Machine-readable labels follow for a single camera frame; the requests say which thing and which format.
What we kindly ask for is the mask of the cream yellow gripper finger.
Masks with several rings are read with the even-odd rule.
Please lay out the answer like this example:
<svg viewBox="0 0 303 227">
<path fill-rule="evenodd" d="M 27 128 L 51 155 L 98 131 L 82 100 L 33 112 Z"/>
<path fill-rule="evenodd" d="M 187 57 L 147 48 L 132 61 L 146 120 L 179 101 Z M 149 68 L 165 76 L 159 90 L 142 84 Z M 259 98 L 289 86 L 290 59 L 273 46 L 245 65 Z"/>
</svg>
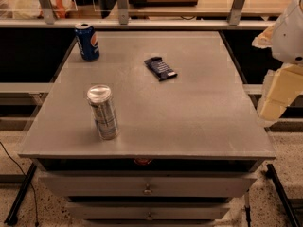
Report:
<svg viewBox="0 0 303 227">
<path fill-rule="evenodd" d="M 302 66 L 284 63 L 276 71 L 269 70 L 262 84 L 258 117 L 264 121 L 277 121 L 302 92 Z"/>
</svg>

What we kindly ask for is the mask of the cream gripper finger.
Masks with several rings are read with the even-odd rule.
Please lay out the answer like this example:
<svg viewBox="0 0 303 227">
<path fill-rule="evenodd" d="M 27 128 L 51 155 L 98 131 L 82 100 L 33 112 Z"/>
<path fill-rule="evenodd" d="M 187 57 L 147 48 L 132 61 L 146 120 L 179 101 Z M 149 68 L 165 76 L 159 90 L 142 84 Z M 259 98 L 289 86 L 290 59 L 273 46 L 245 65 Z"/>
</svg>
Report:
<svg viewBox="0 0 303 227">
<path fill-rule="evenodd" d="M 273 26 L 268 26 L 257 37 L 254 38 L 252 42 L 252 46 L 261 49 L 271 48 L 273 30 L 274 30 Z"/>
</svg>

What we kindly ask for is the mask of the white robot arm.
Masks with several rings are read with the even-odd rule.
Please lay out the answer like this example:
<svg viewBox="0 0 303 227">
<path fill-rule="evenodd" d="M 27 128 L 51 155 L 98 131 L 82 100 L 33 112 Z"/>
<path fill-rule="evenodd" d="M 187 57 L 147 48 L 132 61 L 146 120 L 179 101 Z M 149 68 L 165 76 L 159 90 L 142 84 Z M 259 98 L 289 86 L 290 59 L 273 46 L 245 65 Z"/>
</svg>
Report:
<svg viewBox="0 0 303 227">
<path fill-rule="evenodd" d="M 303 92 L 303 0 L 292 0 L 273 26 L 252 42 L 258 48 L 270 47 L 282 66 L 269 70 L 262 83 L 258 121 L 271 126 Z"/>
</svg>

